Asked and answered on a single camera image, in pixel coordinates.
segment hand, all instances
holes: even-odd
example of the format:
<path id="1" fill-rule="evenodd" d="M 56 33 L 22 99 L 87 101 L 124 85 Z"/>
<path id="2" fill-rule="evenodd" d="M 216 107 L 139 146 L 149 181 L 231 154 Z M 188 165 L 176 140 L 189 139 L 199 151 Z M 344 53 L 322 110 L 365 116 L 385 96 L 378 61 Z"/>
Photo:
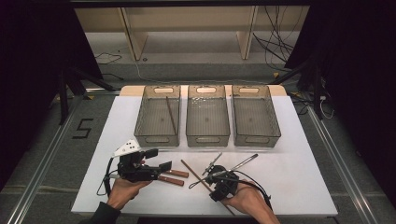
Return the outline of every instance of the hand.
<path id="1" fill-rule="evenodd" d="M 121 210 L 125 204 L 139 193 L 139 190 L 149 185 L 152 181 L 140 181 L 132 183 L 129 180 L 118 178 L 114 181 L 113 190 L 108 197 L 107 204 L 117 210 Z"/>
<path id="2" fill-rule="evenodd" d="M 241 213 L 253 216 L 261 224 L 279 223 L 260 192 L 249 185 L 239 183 L 235 196 L 223 199 L 221 202 L 236 208 Z"/>

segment metal rod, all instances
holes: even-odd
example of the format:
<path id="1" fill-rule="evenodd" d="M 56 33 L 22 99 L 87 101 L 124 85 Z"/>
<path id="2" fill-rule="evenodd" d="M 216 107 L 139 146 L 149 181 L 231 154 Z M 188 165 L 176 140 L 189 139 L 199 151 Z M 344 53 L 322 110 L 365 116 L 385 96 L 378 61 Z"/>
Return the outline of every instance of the metal rod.
<path id="1" fill-rule="evenodd" d="M 206 172 L 209 172 L 210 169 L 212 169 L 212 166 L 215 164 L 215 162 L 219 159 L 219 157 L 222 155 L 222 152 L 219 153 L 219 155 L 212 161 L 209 163 L 209 165 L 206 167 L 206 169 L 204 170 L 204 172 L 202 173 L 202 175 L 204 175 Z"/>
<path id="2" fill-rule="evenodd" d="M 259 156 L 259 154 L 254 154 L 253 156 L 251 156 L 251 157 L 249 157 L 249 158 L 247 158 L 247 159 L 245 159 L 244 161 L 242 161 L 241 163 L 239 163 L 239 164 L 237 164 L 237 165 L 235 165 L 235 167 L 234 168 L 232 168 L 230 171 L 234 171 L 234 170 L 236 170 L 236 169 L 238 169 L 238 168 L 240 168 L 241 166 L 243 166 L 243 165 L 245 165 L 246 163 L 248 163 L 248 162 L 250 162 L 250 161 L 252 161 L 254 158 L 256 158 L 256 157 L 258 157 Z"/>
<path id="3" fill-rule="evenodd" d="M 197 177 L 197 179 L 205 186 L 205 188 L 207 188 L 207 190 L 209 190 L 209 192 L 213 192 L 213 190 L 190 168 L 190 166 L 184 162 L 183 160 L 181 160 L 181 163 L 183 163 L 187 169 L 189 169 L 190 172 L 192 172 L 193 175 L 195 175 L 195 177 Z M 224 205 L 225 208 L 227 208 L 227 210 L 233 215 L 235 216 L 235 213 L 233 211 L 231 211 L 231 209 L 229 207 L 227 207 L 227 205 L 225 205 L 224 203 L 222 204 Z"/>

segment sleeve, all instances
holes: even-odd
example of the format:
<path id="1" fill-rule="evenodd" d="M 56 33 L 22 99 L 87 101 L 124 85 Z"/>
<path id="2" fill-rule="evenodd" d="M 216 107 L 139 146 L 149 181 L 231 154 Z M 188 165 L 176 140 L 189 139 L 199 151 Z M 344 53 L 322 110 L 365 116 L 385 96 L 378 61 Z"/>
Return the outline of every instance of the sleeve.
<path id="1" fill-rule="evenodd" d="M 99 207 L 90 219 L 82 220 L 78 224 L 112 224 L 116 223 L 121 211 L 106 203 L 99 203 Z"/>

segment gray carpet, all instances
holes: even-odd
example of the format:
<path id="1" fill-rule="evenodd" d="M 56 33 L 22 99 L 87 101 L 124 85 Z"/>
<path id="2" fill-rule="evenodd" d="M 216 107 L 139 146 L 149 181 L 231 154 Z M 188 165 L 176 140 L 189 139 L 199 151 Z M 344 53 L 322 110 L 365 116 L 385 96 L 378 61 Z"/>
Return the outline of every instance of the gray carpet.
<path id="1" fill-rule="evenodd" d="M 273 79 L 272 69 L 268 67 L 264 68 L 264 66 L 266 65 L 165 64 L 159 66 L 158 64 L 146 64 L 139 66 L 139 68 L 140 76 L 144 78 L 162 78 L 165 81 L 197 81 L 210 79 L 213 75 L 216 75 L 219 77 L 219 81 L 235 79 L 232 83 L 240 82 L 240 79 L 269 82 Z M 101 69 L 103 73 L 112 73 L 124 78 L 121 81 L 112 76 L 105 76 L 105 81 L 114 86 L 121 87 L 131 84 L 149 83 L 145 80 L 138 79 L 133 64 L 101 65 Z M 285 83 L 288 91 L 295 91 L 295 84 L 293 82 L 296 80 L 298 80 L 298 77 L 294 77 Z M 91 83 L 85 82 L 85 84 L 88 87 L 94 87 Z M 95 94 L 91 100 L 87 99 L 81 102 L 23 223 L 77 223 L 79 220 L 85 218 L 72 214 L 70 209 L 91 162 L 92 154 L 106 123 L 106 118 L 114 97 L 115 95 L 112 94 Z M 302 104 L 296 103 L 295 107 L 296 112 L 304 110 Z M 299 118 L 317 160 L 319 170 L 339 211 L 337 220 L 339 223 L 362 223 L 359 213 L 351 201 L 339 174 L 334 168 L 332 160 L 318 135 L 312 119 L 309 114 L 300 115 Z M 32 143 L 32 148 L 25 153 L 19 166 L 8 181 L 7 186 L 0 193 L 0 223 L 6 222 L 12 208 L 21 196 L 23 187 L 29 183 L 31 176 L 35 172 L 35 168 L 50 144 L 50 140 L 59 127 L 59 119 L 60 104 L 55 100 L 48 112 L 46 122 Z M 78 125 L 82 119 L 88 120 L 83 121 L 81 127 L 91 129 L 87 138 L 79 138 L 86 134 L 85 131 L 78 131 Z M 333 119 L 325 119 L 325 124 L 380 223 L 395 223 L 395 209 L 391 206 L 381 188 L 376 184 L 364 161 L 355 153 L 355 148 L 350 142 L 342 123 L 335 115 Z M 280 217 L 279 219 L 282 223 L 327 224 L 336 223 L 337 221 L 333 218 L 326 217 Z M 136 217 L 120 217 L 118 220 L 118 223 L 136 222 Z M 188 222 L 188 220 L 183 220 L 178 223 Z"/>

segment transparent storage container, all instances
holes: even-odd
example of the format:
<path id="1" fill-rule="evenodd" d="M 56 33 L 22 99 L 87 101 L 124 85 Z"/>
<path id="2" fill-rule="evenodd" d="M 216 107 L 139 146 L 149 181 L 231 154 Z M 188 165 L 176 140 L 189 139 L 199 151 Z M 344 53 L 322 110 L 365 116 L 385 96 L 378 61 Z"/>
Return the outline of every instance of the transparent storage container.
<path id="1" fill-rule="evenodd" d="M 187 105 L 189 147 L 227 147 L 230 138 L 224 86 L 189 86 Z"/>
<path id="2" fill-rule="evenodd" d="M 141 147 L 179 145 L 180 86 L 146 86 L 134 136 Z"/>
<path id="3" fill-rule="evenodd" d="M 281 136 L 268 86 L 233 86 L 237 147 L 274 147 Z"/>

